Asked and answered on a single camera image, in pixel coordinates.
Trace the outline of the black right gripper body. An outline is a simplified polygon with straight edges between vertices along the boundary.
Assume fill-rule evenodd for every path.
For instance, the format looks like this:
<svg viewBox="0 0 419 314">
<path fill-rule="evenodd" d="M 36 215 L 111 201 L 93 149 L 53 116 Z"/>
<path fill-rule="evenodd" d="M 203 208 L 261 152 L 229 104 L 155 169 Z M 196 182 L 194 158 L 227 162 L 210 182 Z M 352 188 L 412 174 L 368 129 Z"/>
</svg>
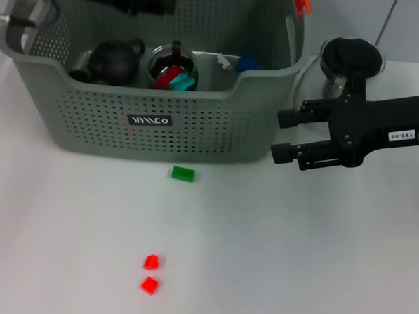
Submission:
<svg viewBox="0 0 419 314">
<path fill-rule="evenodd" d="M 340 103 L 328 127 L 340 165 L 358 167 L 376 150 L 419 146 L 419 96 Z"/>
</svg>

